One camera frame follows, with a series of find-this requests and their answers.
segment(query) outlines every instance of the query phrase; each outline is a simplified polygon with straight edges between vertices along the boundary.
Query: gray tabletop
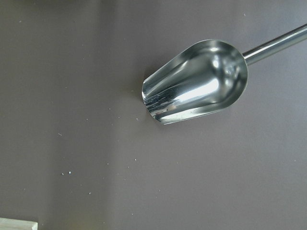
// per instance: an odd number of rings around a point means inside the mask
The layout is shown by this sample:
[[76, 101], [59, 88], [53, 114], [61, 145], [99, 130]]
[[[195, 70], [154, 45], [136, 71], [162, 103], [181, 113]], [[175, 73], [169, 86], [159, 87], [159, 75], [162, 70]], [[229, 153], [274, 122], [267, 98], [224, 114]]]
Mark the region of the gray tabletop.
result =
[[307, 42], [231, 107], [163, 126], [142, 81], [218, 38], [247, 51], [301, 1], [0, 2], [0, 217], [40, 230], [305, 230]]

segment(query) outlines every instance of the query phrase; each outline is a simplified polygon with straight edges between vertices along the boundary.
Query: scoop handle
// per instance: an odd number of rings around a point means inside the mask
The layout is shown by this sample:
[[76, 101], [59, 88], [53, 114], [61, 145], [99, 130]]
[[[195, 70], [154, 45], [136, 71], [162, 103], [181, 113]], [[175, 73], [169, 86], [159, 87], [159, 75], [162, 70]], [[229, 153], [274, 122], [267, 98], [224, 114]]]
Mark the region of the scoop handle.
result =
[[243, 57], [246, 63], [251, 65], [305, 39], [307, 24], [243, 53]]

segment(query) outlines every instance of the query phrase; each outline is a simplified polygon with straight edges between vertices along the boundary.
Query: metal scoop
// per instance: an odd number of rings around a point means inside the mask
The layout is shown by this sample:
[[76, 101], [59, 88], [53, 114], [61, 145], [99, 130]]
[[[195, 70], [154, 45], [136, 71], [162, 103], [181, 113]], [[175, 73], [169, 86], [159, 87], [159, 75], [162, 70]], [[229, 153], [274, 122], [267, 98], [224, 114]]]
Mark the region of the metal scoop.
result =
[[244, 91], [248, 67], [307, 38], [307, 24], [241, 54], [221, 40], [198, 42], [143, 82], [150, 114], [163, 124], [218, 112]]

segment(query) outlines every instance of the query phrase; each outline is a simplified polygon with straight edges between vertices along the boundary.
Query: scoop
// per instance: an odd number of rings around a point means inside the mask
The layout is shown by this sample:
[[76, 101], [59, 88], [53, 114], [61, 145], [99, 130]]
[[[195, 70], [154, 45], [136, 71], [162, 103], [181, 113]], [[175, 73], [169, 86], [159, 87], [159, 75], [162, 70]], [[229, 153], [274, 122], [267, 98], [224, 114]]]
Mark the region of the scoop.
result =
[[221, 40], [198, 42], [143, 82], [151, 116], [171, 124], [218, 112], [244, 91], [248, 65], [307, 38], [307, 24], [241, 54]]

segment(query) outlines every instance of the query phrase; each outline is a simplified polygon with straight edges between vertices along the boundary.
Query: metal handle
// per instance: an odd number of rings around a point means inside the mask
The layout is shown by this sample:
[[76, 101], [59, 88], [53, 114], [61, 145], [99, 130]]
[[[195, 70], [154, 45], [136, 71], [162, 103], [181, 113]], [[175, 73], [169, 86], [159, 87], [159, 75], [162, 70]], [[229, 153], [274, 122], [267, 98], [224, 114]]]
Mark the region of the metal handle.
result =
[[243, 53], [243, 57], [246, 63], [251, 65], [305, 39], [307, 39], [307, 24]]

